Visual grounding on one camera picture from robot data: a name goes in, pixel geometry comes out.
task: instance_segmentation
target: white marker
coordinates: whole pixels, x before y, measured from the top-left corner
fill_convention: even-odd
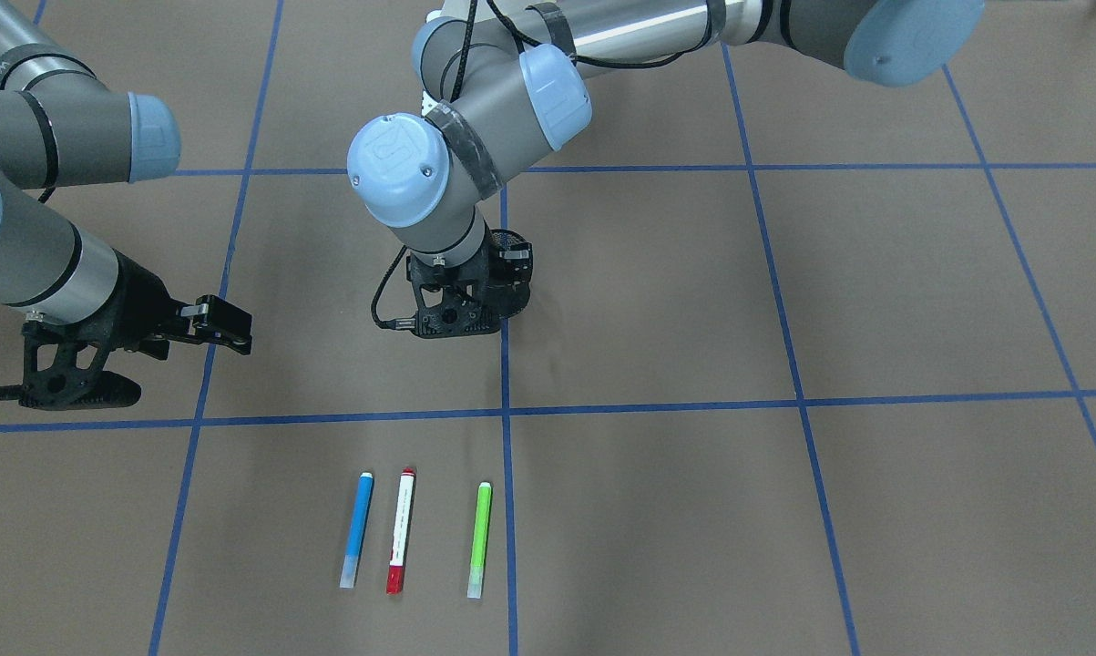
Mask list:
[[[406,541],[410,536],[410,507],[413,504],[413,469],[402,470],[398,482],[398,510],[393,516],[393,549],[390,551],[390,573],[386,577],[386,594],[402,591],[406,574]]]

